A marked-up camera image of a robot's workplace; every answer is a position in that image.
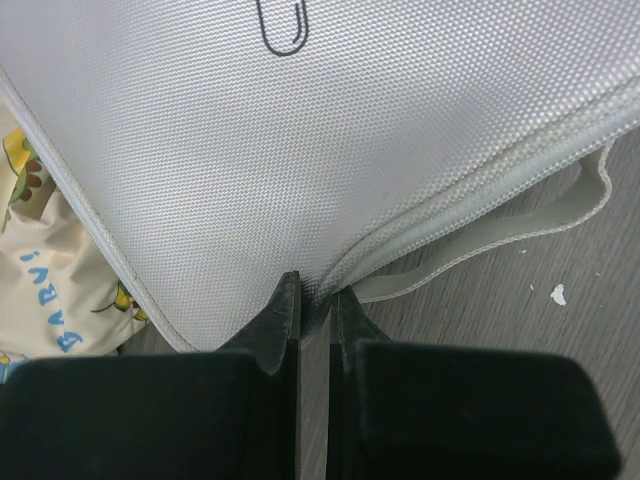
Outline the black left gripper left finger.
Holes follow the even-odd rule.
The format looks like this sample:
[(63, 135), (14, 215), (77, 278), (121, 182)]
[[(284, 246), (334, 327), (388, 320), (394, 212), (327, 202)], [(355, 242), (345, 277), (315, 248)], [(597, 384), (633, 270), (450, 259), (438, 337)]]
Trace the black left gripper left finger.
[(205, 353), (41, 359), (1, 389), (5, 479), (296, 479), (301, 282)]

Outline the grey medicine kit case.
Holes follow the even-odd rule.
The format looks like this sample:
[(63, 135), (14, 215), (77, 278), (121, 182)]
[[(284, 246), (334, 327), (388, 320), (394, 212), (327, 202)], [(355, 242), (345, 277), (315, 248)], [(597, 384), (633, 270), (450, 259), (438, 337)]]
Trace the grey medicine kit case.
[(179, 351), (300, 274), (408, 293), (607, 202), (639, 122), (635, 1), (5, 1), (1, 87)]

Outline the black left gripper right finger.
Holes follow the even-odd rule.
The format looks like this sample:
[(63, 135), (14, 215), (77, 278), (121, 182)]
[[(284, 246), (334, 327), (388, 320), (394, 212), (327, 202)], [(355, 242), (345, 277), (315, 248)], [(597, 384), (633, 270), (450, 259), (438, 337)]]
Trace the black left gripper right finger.
[(331, 479), (614, 479), (598, 392), (552, 354), (395, 342), (355, 293), (332, 299)]

